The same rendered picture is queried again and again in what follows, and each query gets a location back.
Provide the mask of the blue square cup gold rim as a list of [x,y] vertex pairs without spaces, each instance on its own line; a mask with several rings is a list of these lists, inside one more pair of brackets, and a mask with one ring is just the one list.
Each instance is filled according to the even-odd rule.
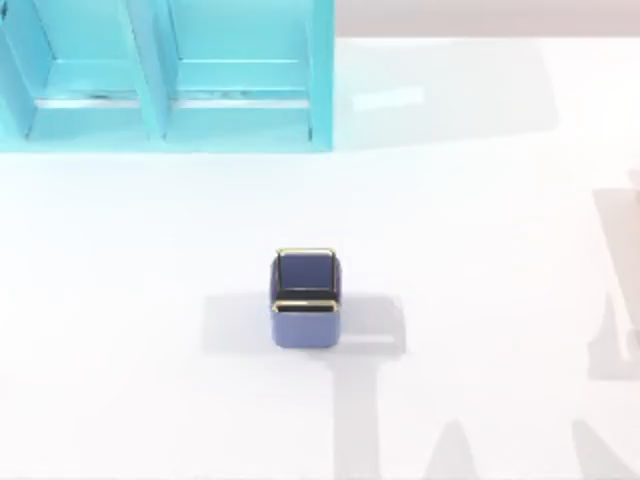
[[331,248],[281,248],[271,263],[272,338],[281,348],[323,349],[341,334],[342,268]]

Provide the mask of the light blue rack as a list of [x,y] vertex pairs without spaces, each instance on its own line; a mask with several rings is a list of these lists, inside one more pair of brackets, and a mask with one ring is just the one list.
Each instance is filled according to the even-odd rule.
[[0,152],[323,152],[336,0],[0,0]]

